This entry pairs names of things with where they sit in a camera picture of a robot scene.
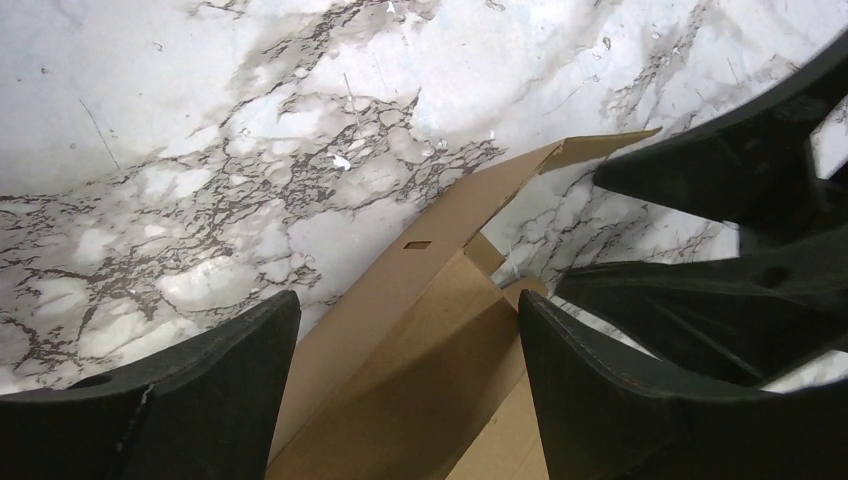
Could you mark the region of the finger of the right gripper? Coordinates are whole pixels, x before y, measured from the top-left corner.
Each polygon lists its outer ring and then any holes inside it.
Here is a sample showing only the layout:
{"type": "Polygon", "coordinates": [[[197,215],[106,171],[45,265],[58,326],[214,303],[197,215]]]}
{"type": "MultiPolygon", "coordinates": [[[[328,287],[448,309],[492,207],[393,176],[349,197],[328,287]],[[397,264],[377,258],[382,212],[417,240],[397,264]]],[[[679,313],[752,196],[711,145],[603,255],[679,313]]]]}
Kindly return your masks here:
{"type": "Polygon", "coordinates": [[[811,135],[847,94],[841,34],[785,80],[705,124],[601,164],[595,186],[759,230],[825,207],[811,135]]]}
{"type": "Polygon", "coordinates": [[[555,293],[662,360],[763,386],[847,336],[847,231],[735,258],[566,270],[555,293]]]}

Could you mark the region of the brown cardboard box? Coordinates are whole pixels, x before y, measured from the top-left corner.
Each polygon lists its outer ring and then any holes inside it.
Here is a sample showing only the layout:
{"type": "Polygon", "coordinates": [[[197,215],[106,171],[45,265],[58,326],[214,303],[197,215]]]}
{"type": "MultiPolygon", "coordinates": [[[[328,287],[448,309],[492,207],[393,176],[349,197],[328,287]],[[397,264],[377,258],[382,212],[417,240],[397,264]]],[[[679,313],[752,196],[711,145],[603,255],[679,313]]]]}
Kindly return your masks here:
{"type": "Polygon", "coordinates": [[[525,367],[484,226],[534,177],[646,133],[560,140],[455,181],[297,345],[270,479],[445,479],[525,367]]]}

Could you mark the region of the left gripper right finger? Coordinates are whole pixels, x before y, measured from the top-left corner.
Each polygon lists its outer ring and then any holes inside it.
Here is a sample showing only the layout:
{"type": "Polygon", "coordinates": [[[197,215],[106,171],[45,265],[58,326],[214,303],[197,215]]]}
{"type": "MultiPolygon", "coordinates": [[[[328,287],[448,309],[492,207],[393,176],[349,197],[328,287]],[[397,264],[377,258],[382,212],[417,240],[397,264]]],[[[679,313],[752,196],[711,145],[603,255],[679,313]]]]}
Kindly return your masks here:
{"type": "Polygon", "coordinates": [[[772,393],[663,362],[525,290],[518,325],[553,479],[843,479],[847,384],[772,393]]]}

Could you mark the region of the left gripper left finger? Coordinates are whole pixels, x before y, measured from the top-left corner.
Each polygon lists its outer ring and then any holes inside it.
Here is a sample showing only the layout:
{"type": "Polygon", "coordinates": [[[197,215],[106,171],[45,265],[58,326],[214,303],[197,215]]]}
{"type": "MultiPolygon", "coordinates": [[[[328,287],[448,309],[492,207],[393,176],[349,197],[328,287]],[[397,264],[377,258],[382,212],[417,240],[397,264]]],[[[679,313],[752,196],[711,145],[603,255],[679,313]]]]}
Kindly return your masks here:
{"type": "Polygon", "coordinates": [[[5,479],[260,479],[300,325],[282,291],[188,340],[1,399],[5,479]]]}

